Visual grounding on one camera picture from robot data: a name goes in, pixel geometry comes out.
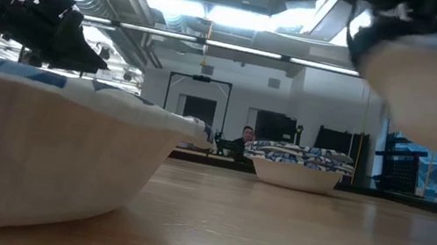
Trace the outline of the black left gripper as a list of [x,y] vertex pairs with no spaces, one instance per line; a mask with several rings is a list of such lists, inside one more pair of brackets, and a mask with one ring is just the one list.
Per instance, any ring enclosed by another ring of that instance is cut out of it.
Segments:
[[0,0],[0,34],[36,52],[53,68],[84,73],[107,69],[87,43],[74,0]]

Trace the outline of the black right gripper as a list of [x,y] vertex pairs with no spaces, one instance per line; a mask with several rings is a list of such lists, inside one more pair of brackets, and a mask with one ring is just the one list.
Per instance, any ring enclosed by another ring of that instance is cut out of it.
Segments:
[[[397,18],[418,30],[437,32],[437,0],[344,0],[351,5],[367,3],[377,18]],[[346,42],[351,64],[356,70],[375,42],[372,17],[364,11],[352,12],[347,19]]]

